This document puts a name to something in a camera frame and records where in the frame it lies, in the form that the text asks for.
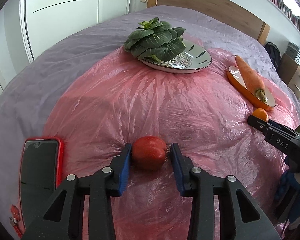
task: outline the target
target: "silver bolt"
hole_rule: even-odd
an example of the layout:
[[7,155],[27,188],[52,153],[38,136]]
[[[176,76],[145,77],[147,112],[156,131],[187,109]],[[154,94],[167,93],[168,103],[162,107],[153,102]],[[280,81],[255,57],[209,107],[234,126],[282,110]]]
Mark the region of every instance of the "silver bolt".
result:
[[235,178],[235,176],[230,175],[230,176],[228,176],[228,180],[230,182],[235,182],[237,179]]
[[102,172],[103,172],[103,173],[109,173],[109,172],[111,172],[111,171],[112,171],[111,167],[104,167],[104,168],[102,169]]
[[75,175],[74,174],[69,174],[67,176],[67,180],[69,180],[69,181],[73,181],[74,179],[75,179]]
[[191,171],[192,171],[193,173],[200,173],[200,172],[201,172],[201,169],[200,169],[199,167],[193,167],[193,168],[191,169]]

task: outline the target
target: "wooden headboard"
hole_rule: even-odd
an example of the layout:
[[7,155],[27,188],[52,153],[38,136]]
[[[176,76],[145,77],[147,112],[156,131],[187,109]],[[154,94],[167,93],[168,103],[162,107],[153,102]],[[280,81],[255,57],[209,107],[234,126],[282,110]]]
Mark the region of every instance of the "wooden headboard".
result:
[[171,5],[202,12],[265,44],[270,26],[257,16],[229,0],[148,0],[147,8]]

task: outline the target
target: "pink plastic sheet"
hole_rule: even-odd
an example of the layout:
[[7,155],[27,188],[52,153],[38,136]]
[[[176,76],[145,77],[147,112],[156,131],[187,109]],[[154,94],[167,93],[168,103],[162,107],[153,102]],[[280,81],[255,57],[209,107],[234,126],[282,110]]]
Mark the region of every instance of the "pink plastic sheet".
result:
[[[43,132],[65,141],[63,178],[91,175],[109,165],[125,143],[157,135],[168,145],[177,142],[210,174],[235,175],[269,214],[283,154],[247,124],[254,108],[226,76],[226,69],[236,65],[233,55],[221,49],[209,53],[208,68],[182,75],[149,68],[120,48],[78,78],[55,105]],[[264,83],[277,103],[270,118],[297,127],[291,100],[271,81]],[[127,190],[112,199],[116,237],[185,240],[191,204],[191,198],[179,196],[169,160],[154,173],[132,167]]]

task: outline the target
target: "small orange fruit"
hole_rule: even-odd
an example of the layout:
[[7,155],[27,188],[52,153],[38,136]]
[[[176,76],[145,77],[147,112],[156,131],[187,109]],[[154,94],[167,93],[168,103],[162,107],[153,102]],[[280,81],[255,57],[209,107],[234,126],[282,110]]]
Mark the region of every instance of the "small orange fruit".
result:
[[254,110],[252,115],[265,121],[265,122],[269,121],[268,113],[266,112],[266,110],[264,110],[262,108],[257,108],[256,110]]

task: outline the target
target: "red tomato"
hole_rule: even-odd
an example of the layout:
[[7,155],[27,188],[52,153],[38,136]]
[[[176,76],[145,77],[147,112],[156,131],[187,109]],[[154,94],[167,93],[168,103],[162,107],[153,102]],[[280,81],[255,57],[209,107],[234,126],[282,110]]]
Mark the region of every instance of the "red tomato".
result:
[[141,137],[132,145],[132,159],[138,168],[159,170],[166,159],[166,143],[157,136]]

